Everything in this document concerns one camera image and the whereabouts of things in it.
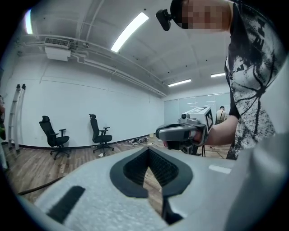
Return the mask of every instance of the ladder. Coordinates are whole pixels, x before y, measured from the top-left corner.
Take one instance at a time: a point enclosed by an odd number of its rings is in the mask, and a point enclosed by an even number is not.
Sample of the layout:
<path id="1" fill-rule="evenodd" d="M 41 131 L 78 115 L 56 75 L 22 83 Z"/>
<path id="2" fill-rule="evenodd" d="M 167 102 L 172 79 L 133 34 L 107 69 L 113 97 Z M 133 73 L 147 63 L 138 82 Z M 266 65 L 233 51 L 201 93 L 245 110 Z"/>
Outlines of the ladder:
<path id="1" fill-rule="evenodd" d="M 22 107 L 23 95 L 25 92 L 25 84 L 20 87 L 20 84 L 17 84 L 16 91 L 13 97 L 10 115 L 9 115 L 9 124 L 8 124 L 8 147 L 9 150 L 12 149 L 12 141 L 14 141 L 16 153 L 19 153 L 19 142 L 18 142 L 18 132 L 17 132 L 17 121 L 19 110 Z"/>

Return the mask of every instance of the black and white shirt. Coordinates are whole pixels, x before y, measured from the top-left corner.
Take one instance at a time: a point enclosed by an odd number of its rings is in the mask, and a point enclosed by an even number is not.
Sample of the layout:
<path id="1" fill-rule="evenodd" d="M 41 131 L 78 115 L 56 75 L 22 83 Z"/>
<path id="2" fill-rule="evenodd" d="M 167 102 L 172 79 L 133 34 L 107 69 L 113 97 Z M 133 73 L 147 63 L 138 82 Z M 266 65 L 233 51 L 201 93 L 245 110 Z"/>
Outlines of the black and white shirt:
<path id="1" fill-rule="evenodd" d="M 274 81 L 286 52 L 267 21 L 238 4 L 233 5 L 230 33 L 225 65 L 231 90 L 229 115 L 239 121 L 227 158 L 237 159 L 241 150 L 275 133 L 260 98 Z"/>

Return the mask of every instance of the fluorescent ceiling light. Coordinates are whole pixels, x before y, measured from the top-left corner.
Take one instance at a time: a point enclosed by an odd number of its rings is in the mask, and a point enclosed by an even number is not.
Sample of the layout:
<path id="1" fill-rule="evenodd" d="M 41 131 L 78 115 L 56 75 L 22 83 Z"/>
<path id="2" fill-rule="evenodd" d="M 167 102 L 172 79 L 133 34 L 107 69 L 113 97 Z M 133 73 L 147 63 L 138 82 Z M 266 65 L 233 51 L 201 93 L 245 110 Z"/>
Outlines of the fluorescent ceiling light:
<path id="1" fill-rule="evenodd" d="M 216 93 L 216 94 L 208 95 L 208 96 L 217 96 L 217 95 L 223 95 L 223 93 Z"/>
<path id="2" fill-rule="evenodd" d="M 225 75 L 226 75 L 226 73 L 212 74 L 212 75 L 211 75 L 211 78 L 213 78 L 213 77 L 225 76 Z"/>
<path id="3" fill-rule="evenodd" d="M 31 26 L 31 9 L 26 12 L 25 16 L 25 28 L 27 34 L 33 34 Z"/>
<path id="4" fill-rule="evenodd" d="M 184 80 L 184 81 L 180 81 L 180 82 L 177 82 L 177 83 L 170 84 L 169 87 L 176 86 L 176 85 L 183 84 L 183 83 L 188 83 L 190 81 L 191 81 L 191 79 L 187 79 L 187 80 Z"/>
<path id="5" fill-rule="evenodd" d="M 148 16 L 144 13 L 140 13 L 135 17 L 134 20 L 125 28 L 125 30 L 118 37 L 117 41 L 112 46 L 112 51 L 118 52 L 121 46 L 126 42 L 126 40 L 139 28 L 146 20 L 148 20 Z"/>

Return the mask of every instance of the black office chair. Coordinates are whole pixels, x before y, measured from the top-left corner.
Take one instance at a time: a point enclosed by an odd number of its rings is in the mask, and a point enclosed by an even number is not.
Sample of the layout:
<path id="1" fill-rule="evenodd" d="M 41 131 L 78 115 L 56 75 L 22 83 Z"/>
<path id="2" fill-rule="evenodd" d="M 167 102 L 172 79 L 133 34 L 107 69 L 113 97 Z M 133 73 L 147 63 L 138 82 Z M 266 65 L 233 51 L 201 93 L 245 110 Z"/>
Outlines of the black office chair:
<path id="1" fill-rule="evenodd" d="M 110 127 L 104 127 L 104 130 L 99 130 L 98 128 L 98 121 L 96 120 L 96 116 L 94 114 L 89 114 L 90 116 L 90 123 L 92 126 L 92 130 L 93 130 L 93 137 L 92 137 L 92 141 L 94 143 L 100 143 L 100 145 L 97 145 L 97 149 L 93 150 L 93 152 L 95 153 L 95 151 L 99 150 L 99 149 L 103 149 L 103 155 L 105 156 L 105 148 L 109 148 L 111 150 L 114 150 L 114 148 L 110 147 L 107 142 L 112 140 L 112 136 L 111 135 L 105 135 L 106 132 L 108 131 L 108 128 Z"/>
<path id="2" fill-rule="evenodd" d="M 49 117 L 44 115 L 42 116 L 42 121 L 39 122 L 42 130 L 44 131 L 45 135 L 47 136 L 47 142 L 51 147 L 55 147 L 57 146 L 57 149 L 53 150 L 50 152 L 50 155 L 52 155 L 53 152 L 57 152 L 56 155 L 54 156 L 54 160 L 56 160 L 56 156 L 59 153 L 65 153 L 67 155 L 67 157 L 69 157 L 69 154 L 67 152 L 65 152 L 65 150 L 68 150 L 68 148 L 64 148 L 64 143 L 66 143 L 69 140 L 69 136 L 63 136 L 63 131 L 65 131 L 66 129 L 60 129 L 59 131 L 61 131 L 61 137 L 56 137 L 56 135 L 58 135 L 58 133 L 55 133 Z"/>

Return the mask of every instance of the ceiling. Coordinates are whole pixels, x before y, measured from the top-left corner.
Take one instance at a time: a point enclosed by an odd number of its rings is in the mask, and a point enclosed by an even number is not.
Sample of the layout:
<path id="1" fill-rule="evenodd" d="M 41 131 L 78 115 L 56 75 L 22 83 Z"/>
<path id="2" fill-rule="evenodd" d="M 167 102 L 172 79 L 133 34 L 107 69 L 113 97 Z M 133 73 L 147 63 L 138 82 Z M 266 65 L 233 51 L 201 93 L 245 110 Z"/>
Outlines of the ceiling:
<path id="1" fill-rule="evenodd" d="M 184 30 L 172 22 L 162 29 L 155 14 L 169 9 L 171 0 L 47 0 L 32 9 L 33 35 L 22 31 L 23 54 L 44 53 L 47 36 L 63 36 L 89 58 L 126 71 L 168 92 L 167 84 L 185 79 L 207 81 L 224 72 L 229 33 Z M 110 51 L 124 28 L 140 12 L 146 21 L 116 54 Z M 89 48 L 83 46 L 87 41 Z"/>

